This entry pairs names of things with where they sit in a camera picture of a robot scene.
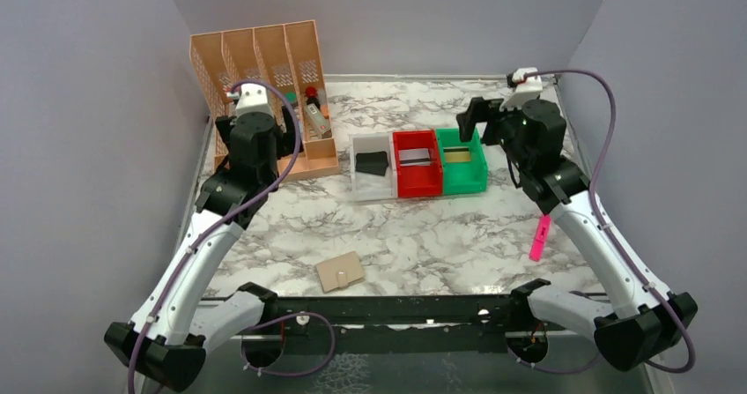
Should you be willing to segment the beige card holder wallet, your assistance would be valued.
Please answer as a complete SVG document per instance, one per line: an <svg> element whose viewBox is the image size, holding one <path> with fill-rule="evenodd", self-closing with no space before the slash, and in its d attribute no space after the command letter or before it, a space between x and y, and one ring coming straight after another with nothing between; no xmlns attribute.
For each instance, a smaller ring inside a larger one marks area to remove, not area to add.
<svg viewBox="0 0 747 394"><path fill-rule="evenodd" d="M315 269L324 293L344 289L365 278L365 271L355 251L324 260Z"/></svg>

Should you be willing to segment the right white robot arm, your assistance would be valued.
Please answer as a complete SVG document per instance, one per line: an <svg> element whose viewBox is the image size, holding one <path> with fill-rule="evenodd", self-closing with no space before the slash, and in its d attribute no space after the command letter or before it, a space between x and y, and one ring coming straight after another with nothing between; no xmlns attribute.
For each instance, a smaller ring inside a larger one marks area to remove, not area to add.
<svg viewBox="0 0 747 394"><path fill-rule="evenodd" d="M484 145L500 146L519 187L570 238L603 285L603 303L535 279L510 293L509 322L528 330L554 323L594 342L615 369L629 371L676 345L698 311L687 293L672 293L612 225L584 172L563 154L566 120L556 104L529 100L505 110L501 99L470 100L456 117L461 140L484 123Z"/></svg>

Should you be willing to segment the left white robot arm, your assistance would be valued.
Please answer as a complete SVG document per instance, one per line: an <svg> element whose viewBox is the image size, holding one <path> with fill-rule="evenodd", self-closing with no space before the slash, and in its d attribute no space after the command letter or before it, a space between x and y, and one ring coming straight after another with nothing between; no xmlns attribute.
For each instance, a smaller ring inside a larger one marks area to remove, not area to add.
<svg viewBox="0 0 747 394"><path fill-rule="evenodd" d="M199 376L208 355L238 331L269 331L277 321L267 289L241 288L205 315L197 309L218 266L269 194L290 174L302 149L302 125L292 108L285 124L252 107L216 121L228 153L202 185L180 247L143 305L113 322L104 341L127 367L127 391L142 376L174 392Z"/></svg>

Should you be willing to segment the gold card in green bin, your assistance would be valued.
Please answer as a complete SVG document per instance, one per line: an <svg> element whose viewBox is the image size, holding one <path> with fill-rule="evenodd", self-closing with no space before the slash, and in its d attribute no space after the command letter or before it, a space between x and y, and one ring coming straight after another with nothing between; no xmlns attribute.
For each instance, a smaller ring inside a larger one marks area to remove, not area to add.
<svg viewBox="0 0 747 394"><path fill-rule="evenodd" d="M471 152L467 146L449 146L443 150L445 163L469 163Z"/></svg>

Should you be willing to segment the silver card in red bin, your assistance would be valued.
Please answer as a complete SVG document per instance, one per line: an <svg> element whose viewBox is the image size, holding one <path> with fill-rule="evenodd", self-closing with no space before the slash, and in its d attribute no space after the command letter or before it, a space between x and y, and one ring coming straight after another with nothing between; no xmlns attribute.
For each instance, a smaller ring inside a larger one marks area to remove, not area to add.
<svg viewBox="0 0 747 394"><path fill-rule="evenodd" d="M432 163L431 151L428 148L403 149L398 153L401 167L427 167Z"/></svg>

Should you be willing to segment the black cards in white bin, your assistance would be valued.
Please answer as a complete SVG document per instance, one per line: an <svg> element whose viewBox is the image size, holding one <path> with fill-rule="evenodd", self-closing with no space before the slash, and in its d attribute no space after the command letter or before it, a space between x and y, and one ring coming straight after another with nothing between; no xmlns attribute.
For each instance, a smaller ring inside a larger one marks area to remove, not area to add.
<svg viewBox="0 0 747 394"><path fill-rule="evenodd" d="M358 152L354 159L357 173L385 176L389 168L388 154L384 151Z"/></svg>

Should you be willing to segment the green plastic bin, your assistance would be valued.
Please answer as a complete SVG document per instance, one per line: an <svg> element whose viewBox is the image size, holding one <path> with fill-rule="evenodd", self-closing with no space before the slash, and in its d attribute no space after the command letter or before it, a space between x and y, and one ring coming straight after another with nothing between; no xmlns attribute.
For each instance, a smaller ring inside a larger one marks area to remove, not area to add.
<svg viewBox="0 0 747 394"><path fill-rule="evenodd" d="M436 129L443 171L443 195L468 195L486 191L488 167L477 129L462 142L457 128Z"/></svg>

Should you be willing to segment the white box in organizer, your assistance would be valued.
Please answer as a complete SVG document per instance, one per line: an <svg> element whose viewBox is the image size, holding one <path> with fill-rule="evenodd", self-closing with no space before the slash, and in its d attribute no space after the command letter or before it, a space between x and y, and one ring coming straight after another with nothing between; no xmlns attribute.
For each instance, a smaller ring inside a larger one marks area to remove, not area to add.
<svg viewBox="0 0 747 394"><path fill-rule="evenodd" d="M319 138L325 139L332 137L329 120L314 103L306 104L304 112L306 113L308 123Z"/></svg>

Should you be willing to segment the red black small bottle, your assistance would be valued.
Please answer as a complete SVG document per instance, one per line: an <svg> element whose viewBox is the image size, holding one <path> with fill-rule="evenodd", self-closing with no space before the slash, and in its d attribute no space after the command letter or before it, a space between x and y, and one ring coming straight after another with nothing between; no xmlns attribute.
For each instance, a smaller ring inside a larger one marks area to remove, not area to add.
<svg viewBox="0 0 747 394"><path fill-rule="evenodd" d="M304 94L306 96L307 105L314 105L316 108L321 108L318 91L314 86L307 86Z"/></svg>

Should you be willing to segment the red plastic bin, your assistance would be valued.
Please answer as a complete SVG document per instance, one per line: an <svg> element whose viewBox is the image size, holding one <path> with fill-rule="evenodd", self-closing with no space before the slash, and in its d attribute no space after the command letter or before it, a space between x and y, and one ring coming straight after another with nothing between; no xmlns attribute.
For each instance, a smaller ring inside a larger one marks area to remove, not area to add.
<svg viewBox="0 0 747 394"><path fill-rule="evenodd" d="M397 197L443 194L443 170L435 130L392 133Z"/></svg>

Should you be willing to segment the peach desk file organizer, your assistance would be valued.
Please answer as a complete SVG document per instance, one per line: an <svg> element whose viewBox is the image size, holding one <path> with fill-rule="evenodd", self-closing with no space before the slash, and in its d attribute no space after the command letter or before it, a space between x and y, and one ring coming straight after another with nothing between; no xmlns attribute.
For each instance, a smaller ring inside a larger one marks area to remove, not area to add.
<svg viewBox="0 0 747 394"><path fill-rule="evenodd" d="M234 115L233 102L226 93L241 79L261 79L293 102L301 123L304 152L288 175L289 181L340 173L335 139L319 138L303 109L305 88L312 85L318 91L321 112L329 117L314 20L193 34L189 57L213 119Z"/></svg>

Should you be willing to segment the white plastic bin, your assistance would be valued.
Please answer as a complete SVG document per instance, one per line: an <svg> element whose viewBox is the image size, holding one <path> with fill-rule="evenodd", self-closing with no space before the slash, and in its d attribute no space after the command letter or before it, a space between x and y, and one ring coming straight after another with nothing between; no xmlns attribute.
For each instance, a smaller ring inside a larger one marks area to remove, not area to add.
<svg viewBox="0 0 747 394"><path fill-rule="evenodd" d="M357 201L397 197L397 175L391 132L352 134L350 141L351 193Z"/></svg>

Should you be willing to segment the pink marker pen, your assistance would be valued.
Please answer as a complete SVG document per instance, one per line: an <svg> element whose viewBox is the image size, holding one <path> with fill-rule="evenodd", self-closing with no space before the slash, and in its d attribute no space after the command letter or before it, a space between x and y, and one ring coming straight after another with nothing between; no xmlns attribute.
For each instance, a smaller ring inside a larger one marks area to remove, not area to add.
<svg viewBox="0 0 747 394"><path fill-rule="evenodd" d="M543 215L538 221L535 236L529 251L529 259L539 262L543 256L546 239L550 232L552 219L549 215Z"/></svg>

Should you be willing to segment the black metal base rail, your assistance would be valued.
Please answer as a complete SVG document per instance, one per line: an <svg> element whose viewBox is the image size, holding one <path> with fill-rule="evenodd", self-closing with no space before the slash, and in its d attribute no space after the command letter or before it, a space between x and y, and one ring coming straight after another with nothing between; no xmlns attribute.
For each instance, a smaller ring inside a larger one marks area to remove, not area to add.
<svg viewBox="0 0 747 394"><path fill-rule="evenodd" d="M240 332L240 351L271 363L280 354L516 353L540 361L553 325L520 317L507 294L281 296L264 321Z"/></svg>

